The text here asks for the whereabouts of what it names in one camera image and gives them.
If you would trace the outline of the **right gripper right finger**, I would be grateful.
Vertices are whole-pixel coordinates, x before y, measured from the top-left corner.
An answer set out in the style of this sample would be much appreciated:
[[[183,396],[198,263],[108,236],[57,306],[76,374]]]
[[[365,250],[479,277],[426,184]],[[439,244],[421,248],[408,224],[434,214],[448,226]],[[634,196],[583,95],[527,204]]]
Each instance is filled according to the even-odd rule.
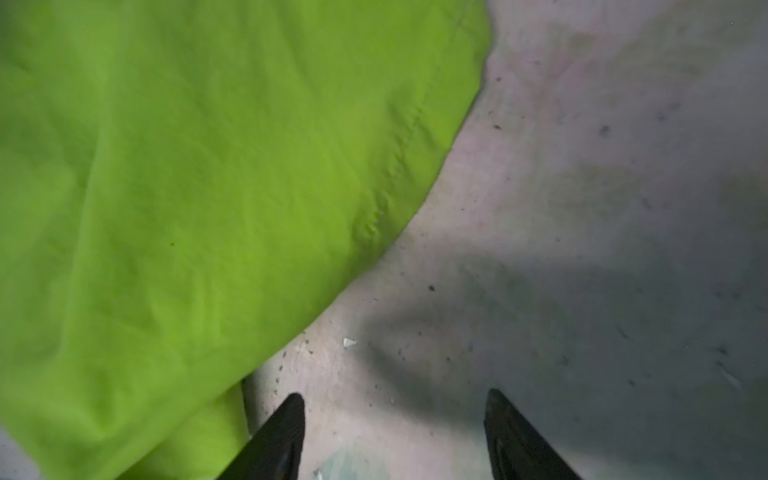
[[[495,480],[581,479],[499,389],[487,394],[483,424]]]

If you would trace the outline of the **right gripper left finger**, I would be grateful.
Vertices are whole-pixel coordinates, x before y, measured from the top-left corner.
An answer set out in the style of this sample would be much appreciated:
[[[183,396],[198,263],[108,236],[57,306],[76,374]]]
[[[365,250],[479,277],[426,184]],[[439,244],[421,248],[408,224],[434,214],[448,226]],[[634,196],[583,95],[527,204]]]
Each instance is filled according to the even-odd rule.
[[[217,479],[297,480],[305,433],[305,401],[291,393]]]

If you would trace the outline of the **lime green shorts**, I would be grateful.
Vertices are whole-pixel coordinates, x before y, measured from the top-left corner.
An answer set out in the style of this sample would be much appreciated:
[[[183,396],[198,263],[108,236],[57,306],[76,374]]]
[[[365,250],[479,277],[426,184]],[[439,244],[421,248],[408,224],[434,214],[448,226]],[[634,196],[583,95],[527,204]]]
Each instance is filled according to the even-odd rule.
[[[1,424],[207,479],[240,381],[374,264],[480,88],[482,1],[5,1]]]

